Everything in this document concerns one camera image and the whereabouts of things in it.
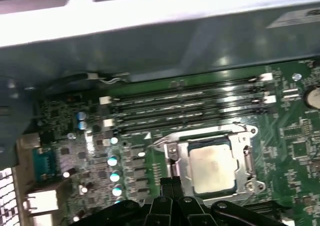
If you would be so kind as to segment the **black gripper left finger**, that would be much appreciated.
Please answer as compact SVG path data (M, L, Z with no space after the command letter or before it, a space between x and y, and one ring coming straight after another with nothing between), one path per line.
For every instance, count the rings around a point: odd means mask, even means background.
M160 179L160 195L143 205L123 200L75 222L76 226L170 226L174 177Z

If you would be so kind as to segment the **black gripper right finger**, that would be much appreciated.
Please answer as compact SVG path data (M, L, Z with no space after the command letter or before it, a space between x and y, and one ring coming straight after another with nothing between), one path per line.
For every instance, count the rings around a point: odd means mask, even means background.
M172 193L189 226L281 226L283 223L229 201L220 200L210 207L195 197L185 196L181 179L171 178Z

